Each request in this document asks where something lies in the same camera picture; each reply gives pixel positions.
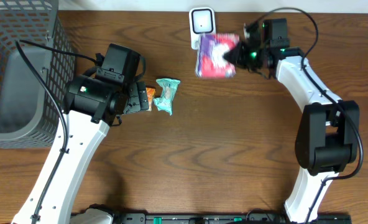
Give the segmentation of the purple red snack bag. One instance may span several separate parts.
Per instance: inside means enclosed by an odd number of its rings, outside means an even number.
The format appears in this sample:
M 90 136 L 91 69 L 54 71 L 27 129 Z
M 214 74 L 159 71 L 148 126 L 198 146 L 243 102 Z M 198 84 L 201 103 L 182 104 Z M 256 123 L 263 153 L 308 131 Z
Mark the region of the purple red snack bag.
M 237 34 L 202 34 L 195 73 L 200 78 L 230 78 L 235 66 L 224 58 L 239 42 Z

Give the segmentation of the orange white snack packet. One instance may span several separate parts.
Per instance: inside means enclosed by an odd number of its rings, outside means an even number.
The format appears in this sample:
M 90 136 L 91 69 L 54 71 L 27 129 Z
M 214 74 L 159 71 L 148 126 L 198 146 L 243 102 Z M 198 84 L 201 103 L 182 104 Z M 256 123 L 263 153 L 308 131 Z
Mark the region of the orange white snack packet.
M 148 104 L 149 104 L 149 108 L 147 111 L 152 111 L 152 104 L 153 104 L 153 99 L 156 93 L 156 89 L 147 87 L 146 91 L 147 91 L 147 99 L 148 99 Z

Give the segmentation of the teal snack packet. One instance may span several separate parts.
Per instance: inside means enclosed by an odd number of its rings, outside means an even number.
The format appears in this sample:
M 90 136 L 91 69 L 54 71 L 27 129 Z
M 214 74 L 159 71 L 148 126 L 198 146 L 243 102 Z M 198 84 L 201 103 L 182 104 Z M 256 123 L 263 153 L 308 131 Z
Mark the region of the teal snack packet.
M 162 87 L 162 93 L 158 98 L 154 98 L 154 104 L 159 111 L 166 111 L 171 116 L 172 102 L 181 81 L 171 78 L 159 78 L 156 79 L 156 82 Z

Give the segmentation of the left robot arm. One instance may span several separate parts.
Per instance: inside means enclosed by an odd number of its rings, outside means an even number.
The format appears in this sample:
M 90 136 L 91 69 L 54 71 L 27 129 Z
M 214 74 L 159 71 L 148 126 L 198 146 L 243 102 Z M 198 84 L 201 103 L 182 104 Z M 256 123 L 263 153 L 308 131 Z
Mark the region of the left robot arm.
M 73 215 L 73 204 L 96 149 L 121 115 L 149 108 L 142 73 L 145 58 L 121 45 L 110 44 L 97 54 L 94 67 L 69 81 L 54 142 L 40 175 L 13 223 L 113 223 L 112 212 L 96 205 Z

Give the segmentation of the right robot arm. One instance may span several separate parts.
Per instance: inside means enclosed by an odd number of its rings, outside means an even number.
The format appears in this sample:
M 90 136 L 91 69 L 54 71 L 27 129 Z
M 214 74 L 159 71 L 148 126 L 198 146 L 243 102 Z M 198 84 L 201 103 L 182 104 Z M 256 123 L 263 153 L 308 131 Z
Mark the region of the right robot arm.
M 307 54 L 291 47 L 286 19 L 258 19 L 244 25 L 244 36 L 224 59 L 254 73 L 267 68 L 301 110 L 295 140 L 300 169 L 284 208 L 288 222 L 311 223 L 332 181 L 360 170 L 359 106 L 334 94 L 313 71 Z

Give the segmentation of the white barcode scanner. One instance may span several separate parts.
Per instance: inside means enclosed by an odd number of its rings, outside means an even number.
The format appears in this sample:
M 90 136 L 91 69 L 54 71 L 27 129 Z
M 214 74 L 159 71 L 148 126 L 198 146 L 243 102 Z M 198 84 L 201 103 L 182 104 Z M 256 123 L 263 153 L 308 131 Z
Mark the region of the white barcode scanner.
M 210 7 L 196 7 L 189 11 L 191 48 L 198 50 L 201 34 L 215 34 L 214 10 Z

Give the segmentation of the grey plastic mesh basket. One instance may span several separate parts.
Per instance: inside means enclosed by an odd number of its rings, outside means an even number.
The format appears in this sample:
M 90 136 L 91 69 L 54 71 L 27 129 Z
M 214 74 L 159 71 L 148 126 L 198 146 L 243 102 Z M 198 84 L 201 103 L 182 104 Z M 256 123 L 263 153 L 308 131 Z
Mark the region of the grey plastic mesh basket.
M 43 87 L 16 49 L 25 55 L 62 102 L 75 74 L 73 56 L 46 50 L 73 49 L 58 18 L 58 1 L 0 1 L 0 148 L 52 145 L 59 118 Z

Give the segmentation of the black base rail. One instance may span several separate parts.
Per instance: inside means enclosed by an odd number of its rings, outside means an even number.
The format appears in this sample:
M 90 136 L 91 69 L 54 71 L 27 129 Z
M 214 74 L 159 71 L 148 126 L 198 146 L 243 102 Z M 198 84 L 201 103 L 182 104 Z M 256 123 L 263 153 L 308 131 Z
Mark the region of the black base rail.
M 225 223 L 290 223 L 284 215 L 252 213 L 250 215 L 150 215 L 144 213 L 120 214 L 115 223 L 121 224 L 225 224 Z

